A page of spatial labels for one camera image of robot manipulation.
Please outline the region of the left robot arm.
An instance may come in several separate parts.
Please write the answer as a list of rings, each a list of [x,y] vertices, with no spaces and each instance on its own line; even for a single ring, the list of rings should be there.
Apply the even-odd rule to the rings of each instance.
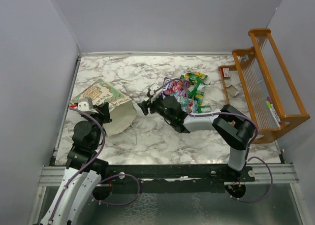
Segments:
[[[103,124],[110,123],[109,104],[93,105],[81,99],[72,109],[83,120],[73,128],[72,148],[67,155],[63,178],[41,225],[74,225],[98,183],[108,179],[108,162],[97,157],[105,145]]]

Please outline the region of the purple pink snack packet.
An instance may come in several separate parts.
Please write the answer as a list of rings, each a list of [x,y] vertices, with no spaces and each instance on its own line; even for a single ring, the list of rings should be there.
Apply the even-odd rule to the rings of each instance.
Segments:
[[[168,77],[164,78],[162,88],[162,96],[186,96],[186,88],[189,86],[189,82],[179,81],[179,80],[171,80]]]

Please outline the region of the teal pink snack packet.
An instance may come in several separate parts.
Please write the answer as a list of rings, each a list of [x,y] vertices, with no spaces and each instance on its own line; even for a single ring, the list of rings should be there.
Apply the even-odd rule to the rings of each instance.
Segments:
[[[198,112],[199,102],[195,99],[179,96],[179,103],[181,105],[181,109],[187,113],[189,112],[192,114]]]

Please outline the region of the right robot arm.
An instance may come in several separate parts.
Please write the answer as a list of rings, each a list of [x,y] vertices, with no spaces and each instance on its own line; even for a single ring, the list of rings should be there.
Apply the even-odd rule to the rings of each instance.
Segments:
[[[238,181],[244,175],[249,147],[258,135],[256,123],[226,104],[215,113],[193,114],[184,111],[174,96],[150,97],[137,104],[146,116],[157,113],[178,133],[215,130],[230,146],[227,178]]]

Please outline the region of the yellow green snack packet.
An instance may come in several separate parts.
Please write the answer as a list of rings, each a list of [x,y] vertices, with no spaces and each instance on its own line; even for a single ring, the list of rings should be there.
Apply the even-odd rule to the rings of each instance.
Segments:
[[[191,83],[197,83],[197,82],[204,83],[204,81],[208,78],[208,75],[198,72],[198,71],[190,71],[190,69],[186,69],[181,74],[180,78],[188,80]]]

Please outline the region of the green printed paper bag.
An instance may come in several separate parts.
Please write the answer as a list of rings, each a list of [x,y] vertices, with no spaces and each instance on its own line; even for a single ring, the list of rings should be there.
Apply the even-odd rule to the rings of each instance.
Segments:
[[[94,105],[109,103],[109,112],[112,122],[105,124],[104,128],[108,136],[123,132],[136,117],[136,109],[130,97],[106,83],[102,78],[96,80],[83,92],[74,97],[70,103],[75,104],[80,99],[91,98]]]

